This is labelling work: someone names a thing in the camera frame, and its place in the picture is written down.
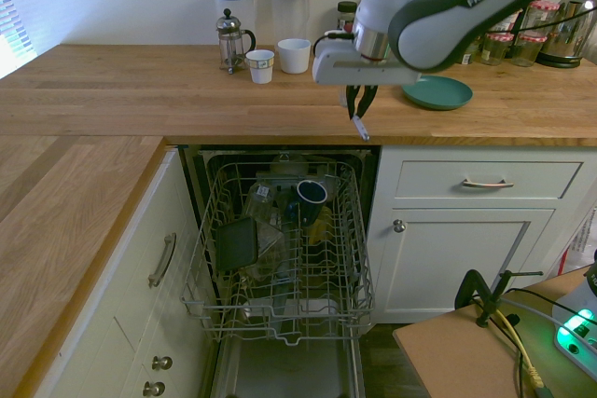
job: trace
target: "window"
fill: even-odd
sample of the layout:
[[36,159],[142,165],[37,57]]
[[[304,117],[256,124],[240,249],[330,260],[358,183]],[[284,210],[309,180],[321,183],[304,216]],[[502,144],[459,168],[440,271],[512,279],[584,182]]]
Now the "window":
[[0,78],[37,56],[11,0],[0,0]]

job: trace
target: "wire rack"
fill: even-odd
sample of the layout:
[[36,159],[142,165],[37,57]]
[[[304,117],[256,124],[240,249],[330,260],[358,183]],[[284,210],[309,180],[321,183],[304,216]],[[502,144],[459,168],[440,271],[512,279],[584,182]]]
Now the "wire rack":
[[277,213],[283,248],[261,263],[260,276],[250,275],[250,268],[218,272],[215,231],[239,218],[255,182],[267,179],[280,191],[310,175],[260,172],[263,164],[251,162],[217,171],[181,296],[188,314],[202,319],[216,340],[275,338],[297,345],[356,338],[354,329],[368,325],[373,287],[354,170],[343,162],[305,163],[309,172],[321,173],[324,165],[333,190],[325,225],[301,228]]

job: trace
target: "paper cup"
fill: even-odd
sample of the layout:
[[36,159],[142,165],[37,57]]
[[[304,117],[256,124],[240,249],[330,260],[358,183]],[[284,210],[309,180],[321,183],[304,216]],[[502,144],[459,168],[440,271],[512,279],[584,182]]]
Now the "paper cup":
[[253,50],[244,55],[246,65],[251,69],[251,79],[256,84],[267,84],[273,73],[273,51]]
[[302,74],[309,68],[311,42],[307,39],[285,39],[278,43],[282,71],[287,74]]

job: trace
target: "red lid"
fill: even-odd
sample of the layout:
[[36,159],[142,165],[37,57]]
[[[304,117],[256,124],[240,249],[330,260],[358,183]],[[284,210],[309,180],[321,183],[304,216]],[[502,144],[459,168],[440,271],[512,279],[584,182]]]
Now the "red lid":
[[560,4],[550,2],[549,0],[534,0],[529,4],[529,7],[534,9],[541,9],[544,11],[557,11],[560,9]]
[[514,39],[514,34],[512,33],[487,33],[485,36],[492,41],[499,42],[510,42]]
[[548,40],[548,37],[547,36],[531,36],[529,34],[521,34],[521,35],[519,35],[519,39],[522,41],[543,43]]

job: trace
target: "teal plate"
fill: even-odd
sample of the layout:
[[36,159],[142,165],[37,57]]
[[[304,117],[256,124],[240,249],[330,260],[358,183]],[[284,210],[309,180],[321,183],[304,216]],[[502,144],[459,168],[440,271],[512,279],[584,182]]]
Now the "teal plate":
[[402,86],[402,90],[413,103],[437,111],[457,109],[473,98],[469,86],[445,76],[423,75],[416,84]]

